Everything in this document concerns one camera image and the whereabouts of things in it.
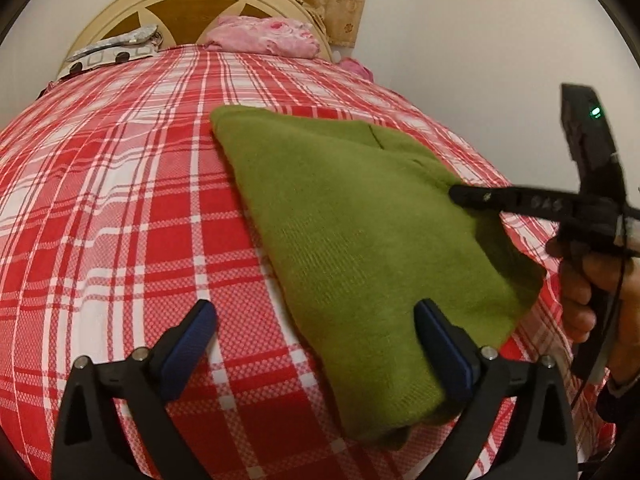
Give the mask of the person's right hand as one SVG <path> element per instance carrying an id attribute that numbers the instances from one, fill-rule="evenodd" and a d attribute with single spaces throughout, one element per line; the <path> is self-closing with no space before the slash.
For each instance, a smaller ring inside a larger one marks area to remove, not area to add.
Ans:
<path id="1" fill-rule="evenodd" d="M 548 254 L 561 260 L 559 266 L 562 323 L 565 335 L 575 344 L 585 342 L 597 317 L 588 307 L 593 287 L 612 294 L 620 278 L 620 262 L 613 257 L 585 252 L 563 257 L 564 248 L 556 238 L 546 246 Z M 625 264 L 620 289 L 620 319 L 613 349 L 608 358 L 611 378 L 626 386 L 639 376 L 639 259 Z"/>

